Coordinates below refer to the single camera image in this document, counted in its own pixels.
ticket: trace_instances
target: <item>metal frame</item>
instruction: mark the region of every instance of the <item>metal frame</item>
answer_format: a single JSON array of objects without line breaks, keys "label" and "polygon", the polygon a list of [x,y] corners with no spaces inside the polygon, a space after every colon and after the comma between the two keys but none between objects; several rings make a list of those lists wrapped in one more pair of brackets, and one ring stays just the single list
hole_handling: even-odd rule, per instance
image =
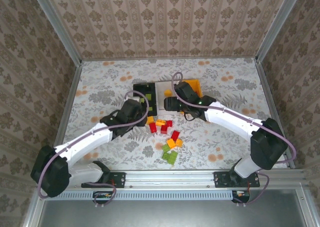
[{"label": "metal frame", "polygon": [[[95,190],[65,190],[57,197],[50,198],[48,201],[93,201]],[[231,190],[133,190],[118,189],[113,201],[230,201],[233,199]]]},{"label": "metal frame", "polygon": [[[73,100],[75,97],[75,93],[78,87],[78,83],[81,76],[81,55],[78,53],[76,47],[74,46],[72,38],[69,36],[68,32],[65,30],[64,25],[60,21],[57,13],[55,12],[54,7],[50,4],[49,0],[37,0],[43,9],[44,13],[48,17],[51,22],[54,30],[58,34],[61,39],[63,45],[68,51],[70,57],[75,63],[77,69],[73,78],[72,86],[70,89],[70,93],[66,102],[65,110],[63,112],[61,124],[59,126],[59,130],[57,133],[57,137],[54,145],[59,145],[63,142],[64,135],[66,133],[67,124],[69,121],[70,112],[73,105]],[[277,120],[280,125],[280,119],[275,107],[275,103],[272,98],[272,94],[262,67],[262,60],[266,56],[268,50],[270,49],[272,43],[274,42],[277,34],[279,33],[281,27],[283,26],[285,20],[287,19],[290,11],[292,10],[295,2],[297,0],[284,0],[281,8],[279,9],[268,33],[266,34],[258,52],[255,62],[258,75],[261,80],[261,84],[263,87],[263,91],[266,96],[267,104],[270,109],[270,113],[272,118]],[[199,57],[183,57],[185,59],[200,59],[200,58],[208,58],[208,56],[199,56]],[[150,58],[135,58],[135,59],[144,59],[150,60]],[[104,61],[105,59],[96,59],[95,61]],[[290,151],[287,150],[286,156],[288,158],[291,157]],[[291,168],[295,168],[295,165],[292,162],[289,163]],[[162,193],[172,192],[172,191],[192,191],[192,192],[214,192],[214,191],[229,191],[230,188],[215,188],[214,176],[213,172],[218,171],[226,171],[223,169],[217,170],[128,170],[126,172],[126,184],[125,188],[120,190],[122,193],[132,193],[132,192],[154,192],[159,191]],[[308,182],[306,181],[303,170],[301,169],[272,169],[269,171],[263,171],[268,174],[270,177],[270,183],[268,189],[272,190],[283,190],[283,189],[293,189],[296,190],[296,194],[299,199],[299,204],[305,219],[305,222],[308,227],[320,226],[319,215],[317,213],[314,201],[312,199],[311,193],[308,189]],[[260,188],[262,189],[266,184],[266,178],[260,177]],[[71,193],[84,193],[88,191],[92,191],[90,188],[78,188],[75,186],[73,188],[68,188],[67,191]],[[31,199],[31,203],[26,214],[26,218],[24,221],[24,227],[36,227],[39,224],[41,213],[44,208],[46,200],[40,200],[35,191],[33,197]]]},{"label": "metal frame", "polygon": [[84,58],[83,62],[95,62],[95,61],[152,61],[152,60],[199,60],[199,59],[246,59],[254,58],[254,55],[242,55],[242,56],[168,56],[168,57],[130,57],[130,58]]},{"label": "metal frame", "polygon": [[279,31],[281,30],[282,26],[284,25],[289,13],[291,12],[292,8],[294,7],[297,0],[284,0],[279,11],[276,13],[276,16],[266,33],[262,44],[256,53],[256,58],[258,62],[262,62],[265,58],[266,54],[268,53],[272,43],[276,39]]},{"label": "metal frame", "polygon": [[68,32],[66,31],[66,28],[64,27],[63,23],[60,21],[50,0],[37,0],[37,1],[40,4],[41,8],[43,9],[46,17],[50,21],[54,31],[59,36],[59,39],[63,43],[66,51],[68,52],[69,56],[73,60],[75,66],[77,68],[80,67],[81,55],[78,53],[73,40],[71,39]]}]

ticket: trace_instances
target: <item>green block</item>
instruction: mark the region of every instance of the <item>green block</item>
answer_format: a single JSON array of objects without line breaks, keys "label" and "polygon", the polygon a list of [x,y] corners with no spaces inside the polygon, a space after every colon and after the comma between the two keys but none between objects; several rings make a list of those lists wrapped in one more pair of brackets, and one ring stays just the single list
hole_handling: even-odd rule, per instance
[{"label": "green block", "polygon": [[150,93],[146,93],[146,94],[145,94],[145,97],[147,98],[148,101],[151,100],[151,94],[150,94]]},{"label": "green block", "polygon": [[162,145],[161,148],[163,149],[163,151],[164,151],[165,153],[167,153],[168,151],[170,151],[170,147],[169,147],[168,144]]},{"label": "green block", "polygon": [[174,150],[172,150],[171,151],[171,154],[170,154],[170,157],[172,157],[172,158],[177,158],[177,156],[178,156],[178,152],[175,152]]},{"label": "green block", "polygon": [[162,159],[164,159],[165,161],[168,161],[169,157],[170,157],[170,154],[168,153],[163,153],[162,155]]},{"label": "green block", "polygon": [[170,156],[169,156],[169,159],[167,160],[167,161],[168,161],[168,164],[174,165],[175,162],[176,162],[177,156],[178,156],[178,153],[177,153],[177,152],[171,151],[171,154],[170,154]]}]

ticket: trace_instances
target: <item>orange block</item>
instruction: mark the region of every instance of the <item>orange block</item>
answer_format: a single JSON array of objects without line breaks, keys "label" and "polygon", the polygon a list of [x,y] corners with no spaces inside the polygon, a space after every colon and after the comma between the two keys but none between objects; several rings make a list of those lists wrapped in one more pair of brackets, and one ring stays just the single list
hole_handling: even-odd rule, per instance
[{"label": "orange block", "polygon": [[174,147],[176,147],[176,143],[175,141],[171,138],[169,139],[167,142],[168,146],[170,147],[170,149],[173,149]]},{"label": "orange block", "polygon": [[171,97],[172,96],[172,91],[170,89],[167,89],[164,91],[164,96],[165,97]]},{"label": "orange block", "polygon": [[166,124],[166,121],[162,119],[157,119],[155,122],[156,126],[164,126],[165,124]]},{"label": "orange block", "polygon": [[184,143],[184,142],[183,142],[181,139],[178,138],[178,139],[176,140],[176,142],[175,142],[175,145],[178,146],[178,147],[182,147],[183,143]]},{"label": "orange block", "polygon": [[149,116],[146,120],[146,124],[149,125],[151,123],[155,122],[154,117],[153,116]]}]

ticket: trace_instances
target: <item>cable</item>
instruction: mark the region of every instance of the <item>cable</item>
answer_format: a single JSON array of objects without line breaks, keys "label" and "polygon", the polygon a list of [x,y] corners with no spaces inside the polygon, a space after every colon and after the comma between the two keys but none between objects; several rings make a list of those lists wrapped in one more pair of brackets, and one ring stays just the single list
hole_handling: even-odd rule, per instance
[{"label": "cable", "polygon": [[265,190],[267,189],[267,187],[269,185],[270,177],[265,173],[260,173],[259,171],[260,170],[258,170],[256,173],[260,176],[266,177],[266,183],[265,183],[263,189],[261,190],[261,192],[258,194],[258,196],[255,199],[253,199],[247,203],[243,203],[240,199],[233,197],[234,200],[238,201],[240,204],[243,204],[243,206],[250,205],[250,204],[253,204],[254,202],[256,202],[262,196],[262,194],[265,192]]},{"label": "cable", "polygon": [[117,188],[112,184],[109,184],[109,183],[92,183],[92,182],[87,182],[86,184],[91,185],[91,186],[107,186],[107,187],[113,188],[113,194],[112,194],[112,196],[110,197],[110,199],[106,203],[103,203],[103,204],[97,203],[97,197],[101,196],[103,194],[103,192],[97,194],[94,197],[93,202],[95,203],[95,207],[97,207],[97,206],[104,207],[105,205],[108,205],[116,197]]},{"label": "cable", "polygon": [[186,112],[184,112],[184,118],[185,118],[185,120],[186,121],[194,121],[196,118],[194,117],[194,118],[192,118],[192,119],[187,119],[187,115],[186,115]]},{"label": "cable", "polygon": [[[181,79],[175,79],[175,77],[177,75],[180,75]],[[239,118],[240,120],[243,120],[243,121],[246,121],[248,123],[250,123],[251,125],[254,125],[254,126],[257,126],[261,129],[263,129],[264,131],[267,131],[269,132],[270,134],[278,137],[279,139],[281,139],[282,141],[284,141],[285,143],[287,143],[287,145],[290,147],[291,151],[292,151],[292,157],[289,158],[289,159],[286,159],[286,160],[281,160],[281,161],[278,161],[276,162],[276,164],[283,164],[283,163],[288,163],[290,161],[293,161],[296,156],[297,156],[297,151],[296,151],[296,148],[294,147],[294,145],[289,141],[287,140],[285,137],[283,137],[282,135],[278,134],[277,132],[274,132],[273,130],[271,129],[268,129],[267,127],[264,127],[263,125],[259,124],[259,123],[255,123],[253,122],[252,120],[246,118],[246,117],[243,117],[237,113],[234,113],[232,111],[229,111],[227,109],[223,109],[223,108],[220,108],[220,107],[215,107],[215,106],[203,106],[203,105],[198,105],[198,104],[193,104],[193,103],[189,103],[187,101],[185,101],[184,99],[182,99],[176,92],[175,90],[175,84],[174,84],[174,81],[182,81],[183,80],[183,74],[181,72],[176,72],[173,76],[172,76],[172,79],[171,79],[171,87],[172,87],[172,90],[173,92],[175,93],[176,97],[178,100],[180,100],[182,103],[188,105],[188,106],[191,106],[191,107],[196,107],[196,108],[202,108],[202,109],[213,109],[213,110],[218,110],[218,111],[224,111],[232,116],[235,116],[237,118]]]},{"label": "cable", "polygon": [[134,122],[131,122],[131,123],[123,123],[123,124],[116,124],[116,125],[112,125],[112,126],[106,126],[106,127],[102,127],[102,128],[98,128],[98,129],[95,129],[87,134],[85,134],[84,136],[76,139],[74,142],[70,143],[68,146],[66,146],[65,148],[63,148],[62,150],[60,150],[58,153],[56,153],[51,159],[49,159],[49,161],[46,163],[46,165],[44,166],[42,172],[41,172],[41,175],[40,175],[40,178],[39,178],[39,181],[38,181],[38,186],[37,186],[37,193],[38,193],[38,196],[41,198],[41,199],[46,199],[48,198],[48,195],[43,195],[41,193],[41,186],[42,186],[42,182],[43,182],[43,179],[44,179],[44,176],[45,176],[45,173],[46,171],[48,170],[49,166],[51,165],[51,163],[59,156],[61,155],[63,152],[67,151],[68,149],[70,149],[72,146],[74,146],[75,144],[79,143],[80,141],[84,140],[85,138],[91,136],[91,135],[94,135],[95,133],[98,133],[100,131],[104,131],[104,130],[109,130],[109,129],[114,129],[114,128],[121,128],[121,127],[128,127],[128,126],[133,126],[141,121],[143,121],[147,116],[148,116],[148,112],[149,112],[149,102],[148,102],[148,99],[147,97],[142,94],[141,92],[139,91],[136,91],[136,90],[130,90],[128,91],[125,95],[124,95],[124,99],[127,98],[128,94],[130,93],[136,93],[138,95],[140,95],[141,97],[144,98],[145,102],[146,102],[146,112],[145,114],[138,120],[134,121]]},{"label": "cable", "polygon": [[248,193],[250,195],[250,183],[249,183],[249,180],[247,182],[248,182],[248,189],[246,191],[248,191]]}]

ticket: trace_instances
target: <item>red block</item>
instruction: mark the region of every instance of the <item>red block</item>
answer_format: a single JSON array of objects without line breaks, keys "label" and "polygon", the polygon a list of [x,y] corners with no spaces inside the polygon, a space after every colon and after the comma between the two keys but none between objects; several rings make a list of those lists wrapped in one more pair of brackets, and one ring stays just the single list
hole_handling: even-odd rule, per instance
[{"label": "red block", "polygon": [[180,132],[175,130],[172,133],[171,139],[173,139],[173,141],[176,142],[178,137],[179,137],[179,135],[180,135]]},{"label": "red block", "polygon": [[172,127],[172,120],[167,120],[165,122],[165,125],[167,125],[168,127]]},{"label": "red block", "polygon": [[166,125],[161,126],[161,134],[165,134],[165,135],[168,134],[168,126]]},{"label": "red block", "polygon": [[151,133],[156,133],[157,132],[156,123],[150,123],[149,124],[149,128],[150,128]]}]

